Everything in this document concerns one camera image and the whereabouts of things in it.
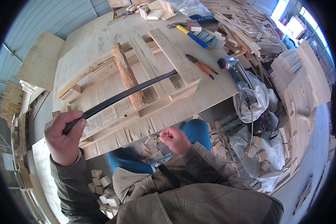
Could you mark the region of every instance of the blue pants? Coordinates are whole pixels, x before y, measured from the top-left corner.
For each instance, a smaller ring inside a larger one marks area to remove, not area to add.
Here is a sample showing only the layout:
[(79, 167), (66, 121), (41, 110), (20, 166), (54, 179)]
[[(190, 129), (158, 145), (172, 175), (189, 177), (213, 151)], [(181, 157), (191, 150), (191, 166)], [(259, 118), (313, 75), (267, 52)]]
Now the blue pants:
[[(205, 121), (200, 119), (190, 120), (181, 130), (186, 134), (192, 144), (198, 141), (207, 150), (211, 150), (209, 128)], [(138, 157), (127, 148), (110, 151), (108, 153), (108, 161), (113, 171), (117, 167), (120, 167), (133, 173), (153, 173), (150, 165), (139, 160)]]

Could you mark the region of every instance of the hand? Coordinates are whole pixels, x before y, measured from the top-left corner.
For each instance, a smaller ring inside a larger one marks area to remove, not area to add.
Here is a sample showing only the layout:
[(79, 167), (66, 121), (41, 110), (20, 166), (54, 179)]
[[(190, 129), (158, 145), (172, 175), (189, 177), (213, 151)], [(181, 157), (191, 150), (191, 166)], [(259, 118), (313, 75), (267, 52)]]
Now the hand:
[(175, 129), (173, 127), (164, 129), (159, 135), (159, 139), (180, 157), (187, 154), (193, 146), (182, 130)]
[(80, 118), (83, 112), (70, 111), (57, 115), (45, 125), (44, 136), (52, 159), (60, 166), (71, 166), (77, 159), (80, 150), (78, 144), (87, 124), (85, 119), (79, 120), (66, 135), (62, 134), (66, 123)]

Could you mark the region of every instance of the person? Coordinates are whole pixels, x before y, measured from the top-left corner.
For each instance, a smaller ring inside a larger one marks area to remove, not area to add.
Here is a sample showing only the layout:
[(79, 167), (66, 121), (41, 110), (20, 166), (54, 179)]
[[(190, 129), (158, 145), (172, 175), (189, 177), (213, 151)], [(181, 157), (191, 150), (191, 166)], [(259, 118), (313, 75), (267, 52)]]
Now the person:
[(207, 124), (187, 122), (169, 127), (160, 140), (173, 157), (155, 172), (125, 148), (108, 153), (113, 188), (123, 202), (109, 220), (84, 177), (85, 152), (78, 144), (87, 121), (79, 120), (66, 135), (66, 125), (82, 111), (59, 114), (46, 124), (51, 175), (58, 187), (62, 213), (70, 223), (279, 223), (282, 203), (251, 188), (238, 173), (218, 160), (210, 148)]

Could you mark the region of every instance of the hammer head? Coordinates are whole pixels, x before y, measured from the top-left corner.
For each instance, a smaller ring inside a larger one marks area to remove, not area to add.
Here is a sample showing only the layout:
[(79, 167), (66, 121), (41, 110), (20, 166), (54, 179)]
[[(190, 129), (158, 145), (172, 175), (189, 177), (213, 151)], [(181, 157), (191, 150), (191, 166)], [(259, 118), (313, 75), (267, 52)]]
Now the hammer head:
[(177, 27), (178, 25), (181, 25), (183, 27), (186, 27), (187, 26), (187, 23), (172, 23), (172, 24), (169, 24), (167, 25), (167, 28), (171, 28), (171, 27)]

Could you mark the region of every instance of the pliers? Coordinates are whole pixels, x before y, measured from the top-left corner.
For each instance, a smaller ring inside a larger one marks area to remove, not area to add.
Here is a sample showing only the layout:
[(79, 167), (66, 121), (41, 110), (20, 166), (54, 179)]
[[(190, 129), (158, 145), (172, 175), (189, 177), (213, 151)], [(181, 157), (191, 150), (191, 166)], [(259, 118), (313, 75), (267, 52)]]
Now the pliers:
[(195, 65), (197, 65), (197, 67), (202, 71), (204, 72), (206, 75), (210, 76), (213, 80), (214, 80), (214, 77), (209, 74), (207, 71), (205, 71), (202, 66), (206, 67), (207, 69), (211, 70), (212, 72), (214, 72), (215, 74), (218, 74), (216, 71), (214, 71), (214, 69), (212, 69), (209, 65), (201, 62), (201, 61), (198, 61), (198, 59), (196, 59), (195, 57), (191, 56), (191, 55), (188, 55), (186, 54), (186, 57), (191, 61), (193, 62)]

